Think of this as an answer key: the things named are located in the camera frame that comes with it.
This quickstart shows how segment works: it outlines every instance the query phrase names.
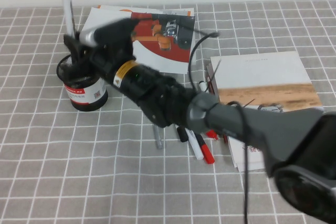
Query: white marker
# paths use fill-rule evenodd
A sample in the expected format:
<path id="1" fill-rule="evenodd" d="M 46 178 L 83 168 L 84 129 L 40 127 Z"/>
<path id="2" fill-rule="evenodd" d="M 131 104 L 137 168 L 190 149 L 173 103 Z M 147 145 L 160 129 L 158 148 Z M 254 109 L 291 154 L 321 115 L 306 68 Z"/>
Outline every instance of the white marker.
<path id="1" fill-rule="evenodd" d="M 198 83 L 198 87 L 200 88 L 202 92 L 205 92 L 205 90 L 207 90 L 208 88 L 208 85 L 204 81 L 200 81 Z"/>
<path id="2" fill-rule="evenodd" d="M 189 143 L 195 153 L 195 156 L 196 156 L 196 159 L 197 160 L 201 160 L 201 159 L 204 159 L 204 155 L 202 153 L 202 150 L 198 144 L 198 141 L 196 139 L 196 136 L 194 134 L 193 131 L 191 130 L 188 130 L 188 129 L 185 129 L 185 131 L 187 132 L 187 135 L 189 137 Z"/>
<path id="3" fill-rule="evenodd" d="M 72 38 L 74 38 L 76 29 L 75 29 L 75 20 L 73 19 L 72 1 L 62 0 L 62 2 L 65 16 L 65 24 L 67 27 L 67 34 Z"/>

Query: red marker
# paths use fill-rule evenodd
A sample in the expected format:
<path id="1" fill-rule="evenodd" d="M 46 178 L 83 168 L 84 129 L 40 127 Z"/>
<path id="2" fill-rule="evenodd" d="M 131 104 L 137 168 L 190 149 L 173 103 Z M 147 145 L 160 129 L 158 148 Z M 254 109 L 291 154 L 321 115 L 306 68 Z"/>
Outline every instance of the red marker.
<path id="1" fill-rule="evenodd" d="M 207 164 L 213 164 L 215 162 L 214 157 L 212 156 L 208 146 L 206 145 L 206 143 L 204 142 L 204 139 L 202 138 L 201 135 L 195 133 L 196 139 L 198 144 L 201 147 L 202 153 L 204 155 L 204 159 L 207 162 Z"/>

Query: white label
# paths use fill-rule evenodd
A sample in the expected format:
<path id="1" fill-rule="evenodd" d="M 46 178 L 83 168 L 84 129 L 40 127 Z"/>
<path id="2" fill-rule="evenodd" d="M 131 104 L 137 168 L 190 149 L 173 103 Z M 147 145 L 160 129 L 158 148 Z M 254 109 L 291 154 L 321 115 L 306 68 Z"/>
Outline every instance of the white label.
<path id="1" fill-rule="evenodd" d="M 98 101 L 106 91 L 105 82 L 103 79 L 99 78 L 99 80 L 83 89 L 73 89 L 65 85 L 68 96 L 74 103 L 77 104 L 91 104 Z"/>

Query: pen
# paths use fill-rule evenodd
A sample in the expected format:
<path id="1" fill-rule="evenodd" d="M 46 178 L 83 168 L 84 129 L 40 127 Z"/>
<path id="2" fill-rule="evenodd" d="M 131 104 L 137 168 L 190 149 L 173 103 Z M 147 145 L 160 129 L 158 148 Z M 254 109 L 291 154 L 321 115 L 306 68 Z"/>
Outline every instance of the pen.
<path id="1" fill-rule="evenodd" d="M 160 127 L 153 124 L 153 132 L 154 132 L 156 148 L 158 148 L 159 150 L 163 149 L 163 143 L 162 143 L 161 134 L 160 134 Z"/>
<path id="2" fill-rule="evenodd" d="M 204 139 L 202 138 L 202 136 L 200 134 L 195 133 L 195 136 L 196 136 L 198 144 L 201 147 L 202 153 L 204 155 L 205 162 L 209 165 L 213 164 L 215 162 L 215 159 L 214 159 L 213 155 L 211 154 L 208 146 L 204 142 Z"/>
<path id="3" fill-rule="evenodd" d="M 188 135 L 189 143 L 195 153 L 196 159 L 201 160 L 204 158 L 201 147 L 199 146 L 195 133 L 189 129 L 185 129 Z"/>
<path id="4" fill-rule="evenodd" d="M 75 29 L 75 20 L 73 19 L 72 1 L 62 0 L 62 2 L 63 2 L 65 24 L 67 27 L 67 34 L 72 38 L 74 38 L 76 29 Z"/>
<path id="5" fill-rule="evenodd" d="M 176 130 L 177 130 L 178 136 L 180 138 L 180 141 L 182 143 L 187 142 L 188 141 L 188 135 L 187 135 L 187 132 L 185 131 L 185 128 L 179 126 L 179 127 L 177 127 Z"/>

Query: yellow label band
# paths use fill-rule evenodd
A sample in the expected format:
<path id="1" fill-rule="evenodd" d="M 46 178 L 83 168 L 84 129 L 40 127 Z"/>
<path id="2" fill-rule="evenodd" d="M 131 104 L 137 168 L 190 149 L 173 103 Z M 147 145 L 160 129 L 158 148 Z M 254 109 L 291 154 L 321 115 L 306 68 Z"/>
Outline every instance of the yellow label band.
<path id="1" fill-rule="evenodd" d="M 139 65 L 136 63 L 134 60 L 129 60 L 126 63 L 124 63 L 117 71 L 117 73 L 114 76 L 113 79 L 113 85 L 117 86 L 120 88 L 122 79 L 125 77 L 128 71 L 130 71 L 131 68 Z"/>

